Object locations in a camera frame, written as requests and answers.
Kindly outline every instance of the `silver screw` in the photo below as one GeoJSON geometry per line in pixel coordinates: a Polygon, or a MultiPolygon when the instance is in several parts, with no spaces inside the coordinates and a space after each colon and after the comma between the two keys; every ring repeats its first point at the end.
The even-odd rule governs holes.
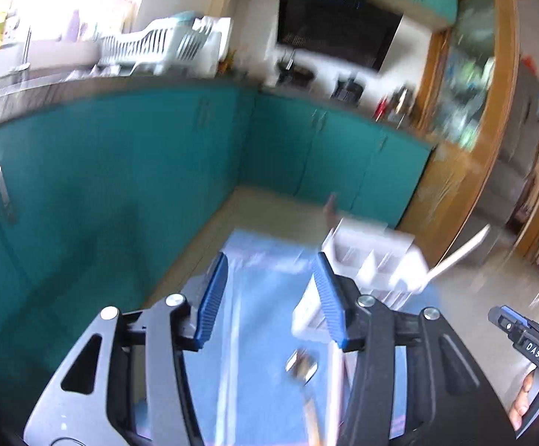
{"type": "Polygon", "coordinates": [[[362,308],[371,308],[375,304],[375,298],[370,295],[361,295],[358,297],[356,303],[362,308]]]}
{"type": "Polygon", "coordinates": [[[166,305],[169,307],[176,307],[185,301],[185,297],[180,293],[173,293],[172,295],[167,296],[165,301],[166,305]]]}
{"type": "Polygon", "coordinates": [[[441,312],[438,311],[436,308],[429,307],[425,308],[424,316],[426,320],[437,320],[441,316],[441,312]]]}
{"type": "Polygon", "coordinates": [[[117,315],[119,315],[119,309],[113,306],[104,307],[100,311],[100,318],[102,320],[113,320],[117,315]]]}

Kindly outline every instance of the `spoon handle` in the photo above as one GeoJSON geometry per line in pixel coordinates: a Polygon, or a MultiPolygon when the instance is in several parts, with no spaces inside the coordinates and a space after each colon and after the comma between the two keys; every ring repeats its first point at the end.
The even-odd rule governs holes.
{"type": "Polygon", "coordinates": [[[317,409],[312,398],[304,399],[304,425],[307,430],[309,446],[321,446],[321,434],[319,433],[319,420],[317,419],[317,409]]]}

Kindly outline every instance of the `human hand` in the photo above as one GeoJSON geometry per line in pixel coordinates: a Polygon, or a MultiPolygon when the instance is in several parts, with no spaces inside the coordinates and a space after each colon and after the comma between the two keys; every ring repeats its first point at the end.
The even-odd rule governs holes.
{"type": "Polygon", "coordinates": [[[509,410],[509,420],[513,425],[513,429],[518,430],[522,427],[523,415],[529,409],[529,401],[527,400],[527,394],[532,389],[533,384],[533,371],[530,372],[523,380],[522,388],[517,394],[511,409],[509,410]]]}

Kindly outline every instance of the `blue gripper pad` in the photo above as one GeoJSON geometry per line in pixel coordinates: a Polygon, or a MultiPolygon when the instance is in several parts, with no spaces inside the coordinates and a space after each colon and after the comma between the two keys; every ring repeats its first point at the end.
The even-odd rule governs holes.
{"type": "Polygon", "coordinates": [[[193,335],[193,342],[198,348],[203,347],[203,344],[212,335],[228,276],[229,260],[224,253],[218,253],[218,257],[212,262],[211,269],[206,273],[205,278],[209,285],[197,311],[197,327],[193,335]]]}
{"type": "Polygon", "coordinates": [[[313,278],[319,292],[321,308],[327,322],[331,339],[338,347],[345,350],[348,347],[348,331],[346,298],[340,289],[338,278],[331,269],[325,253],[318,253],[313,260],[313,278]]]}

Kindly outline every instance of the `spoon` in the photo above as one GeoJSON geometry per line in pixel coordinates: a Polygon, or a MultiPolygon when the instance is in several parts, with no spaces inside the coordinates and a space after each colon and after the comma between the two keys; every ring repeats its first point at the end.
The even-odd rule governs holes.
{"type": "Polygon", "coordinates": [[[304,386],[311,380],[317,372],[317,361],[304,349],[297,349],[286,362],[286,372],[292,378],[300,382],[303,387],[304,398],[304,425],[309,438],[309,446],[321,446],[321,435],[319,433],[319,421],[315,401],[304,391],[304,386]]]}

